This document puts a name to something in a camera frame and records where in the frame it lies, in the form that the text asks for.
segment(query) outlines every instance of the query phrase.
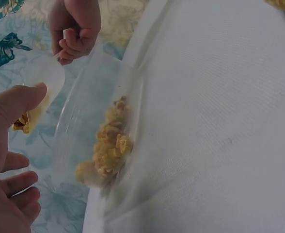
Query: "clear plastic bowl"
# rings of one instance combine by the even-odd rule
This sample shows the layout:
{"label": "clear plastic bowl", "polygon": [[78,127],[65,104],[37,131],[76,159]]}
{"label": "clear plastic bowl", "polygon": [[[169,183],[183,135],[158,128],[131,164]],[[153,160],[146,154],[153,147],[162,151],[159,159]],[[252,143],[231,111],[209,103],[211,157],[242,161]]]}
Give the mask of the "clear plastic bowl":
{"label": "clear plastic bowl", "polygon": [[[142,90],[143,78],[136,70],[101,50],[91,52],[69,93],[56,129],[52,158],[52,181],[56,187],[65,181],[77,182],[77,165],[93,159],[96,132],[105,122],[105,112],[122,96],[126,96],[130,108],[125,132],[135,146]],[[93,186],[92,182],[84,184]]]}

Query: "teal butterfly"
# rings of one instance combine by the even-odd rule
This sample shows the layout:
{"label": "teal butterfly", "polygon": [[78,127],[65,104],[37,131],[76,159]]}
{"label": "teal butterfly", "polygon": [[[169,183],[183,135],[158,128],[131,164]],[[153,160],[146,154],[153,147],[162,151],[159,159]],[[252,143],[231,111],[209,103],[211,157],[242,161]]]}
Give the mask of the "teal butterfly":
{"label": "teal butterfly", "polygon": [[0,41],[0,67],[7,64],[15,58],[13,48],[30,51],[31,48],[21,45],[23,42],[17,37],[17,34],[10,33]]}
{"label": "teal butterfly", "polygon": [[0,0],[0,19],[7,13],[16,13],[24,4],[24,0]]}

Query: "white cloth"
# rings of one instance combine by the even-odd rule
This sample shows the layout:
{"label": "white cloth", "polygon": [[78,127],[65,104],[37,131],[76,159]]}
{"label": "white cloth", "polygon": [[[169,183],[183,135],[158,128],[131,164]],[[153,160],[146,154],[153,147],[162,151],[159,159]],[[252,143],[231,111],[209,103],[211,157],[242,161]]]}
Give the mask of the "white cloth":
{"label": "white cloth", "polygon": [[102,232],[285,233],[285,14],[154,0],[125,61],[147,77],[140,136]]}

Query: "patterned bedsheet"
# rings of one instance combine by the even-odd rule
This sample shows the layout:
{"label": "patterned bedsheet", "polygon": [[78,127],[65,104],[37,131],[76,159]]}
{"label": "patterned bedsheet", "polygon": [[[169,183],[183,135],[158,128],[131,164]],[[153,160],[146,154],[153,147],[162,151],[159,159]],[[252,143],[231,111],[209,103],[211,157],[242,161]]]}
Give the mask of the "patterned bedsheet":
{"label": "patterned bedsheet", "polygon": [[[50,0],[0,0],[0,92],[22,84],[21,71],[34,50],[51,53],[47,14]],[[119,59],[149,0],[99,0],[102,31],[98,44]],[[42,211],[34,233],[82,232],[88,189],[51,182],[51,142],[67,94],[85,59],[65,67],[65,86],[34,132],[26,137],[10,132],[9,149],[28,156],[30,169],[39,174]]]}

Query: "adult hand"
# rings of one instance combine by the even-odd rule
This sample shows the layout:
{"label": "adult hand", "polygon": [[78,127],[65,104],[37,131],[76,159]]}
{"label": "adult hand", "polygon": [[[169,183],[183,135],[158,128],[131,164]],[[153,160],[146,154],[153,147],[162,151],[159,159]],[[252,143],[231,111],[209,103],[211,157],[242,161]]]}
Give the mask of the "adult hand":
{"label": "adult hand", "polygon": [[48,22],[53,53],[60,53],[62,65],[69,64],[95,44],[101,28],[98,0],[55,0]]}
{"label": "adult hand", "polygon": [[[0,173],[29,165],[24,155],[8,152],[8,128],[23,113],[34,109],[46,92],[42,83],[34,87],[15,86],[0,94]],[[37,180],[32,171],[0,180],[0,233],[31,232],[31,224],[40,212],[40,193],[35,187],[27,188]]]}

